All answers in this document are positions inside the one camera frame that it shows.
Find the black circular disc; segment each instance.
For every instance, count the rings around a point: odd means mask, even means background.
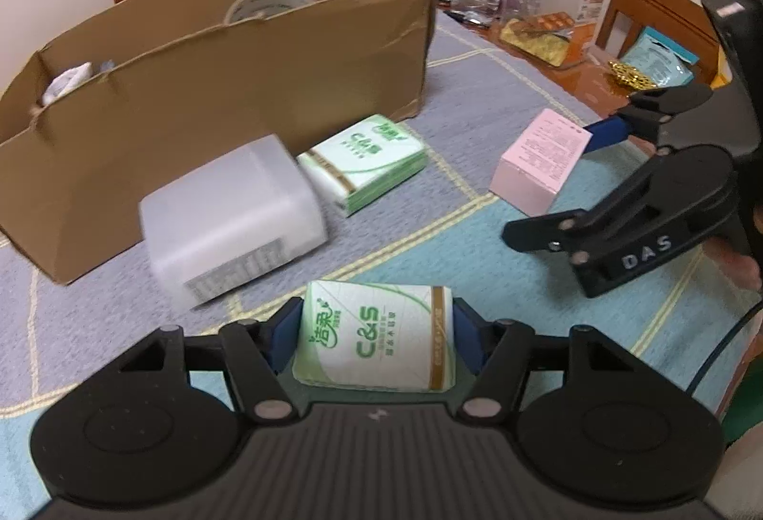
[[[534,468],[600,504],[703,494],[723,450],[718,421],[691,398],[623,377],[547,393],[522,412],[516,433]]]
[[[84,383],[40,417],[34,464],[52,495],[95,507],[170,500],[213,477],[239,440],[236,415],[151,374]]]

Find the ribbed black surface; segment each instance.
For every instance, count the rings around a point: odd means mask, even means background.
[[[40,520],[717,520],[699,502],[646,514],[598,510],[539,483],[499,432],[440,405],[316,405],[264,428],[216,482],[149,510],[56,501]]]

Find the black cable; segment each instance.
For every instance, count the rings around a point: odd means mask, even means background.
[[[694,391],[697,390],[697,387],[699,387],[702,379],[705,378],[705,375],[712,367],[712,364],[716,362],[720,356],[720,353],[726,349],[726,346],[731,343],[731,340],[738,336],[739,331],[745,328],[750,320],[755,317],[755,314],[758,313],[761,309],[763,309],[763,299],[755,303],[752,307],[750,307],[750,309],[748,309],[745,315],[739,318],[739,321],[736,322],[736,324],[731,327],[731,330],[729,330],[729,332],[723,336],[723,339],[718,342],[718,345],[712,349],[712,352],[705,359],[702,367],[700,367],[700,369],[697,370],[697,373],[694,374],[694,378],[691,379],[689,386],[686,387],[686,393],[689,395],[694,394]]]

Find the brown stripe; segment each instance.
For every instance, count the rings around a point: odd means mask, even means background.
[[[443,388],[445,379],[445,289],[441,285],[432,287],[432,356],[430,363],[430,389]]]
[[[316,163],[319,164],[319,166],[323,167],[331,176],[337,179],[339,181],[339,184],[341,184],[344,187],[344,190],[346,190],[348,195],[352,195],[354,192],[356,192],[355,185],[353,185],[349,180],[347,180],[347,177],[337,169],[337,167],[334,165],[334,163],[327,161],[325,158],[323,158],[318,152],[315,152],[314,149],[310,149],[305,154],[313,159]]]

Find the brown cardboard box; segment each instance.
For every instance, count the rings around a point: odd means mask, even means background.
[[[298,154],[421,106],[434,0],[317,0],[221,25],[235,0],[125,0],[35,53],[0,99],[0,229],[58,283],[142,238],[139,201],[276,133]],[[47,84],[117,67],[31,122]]]

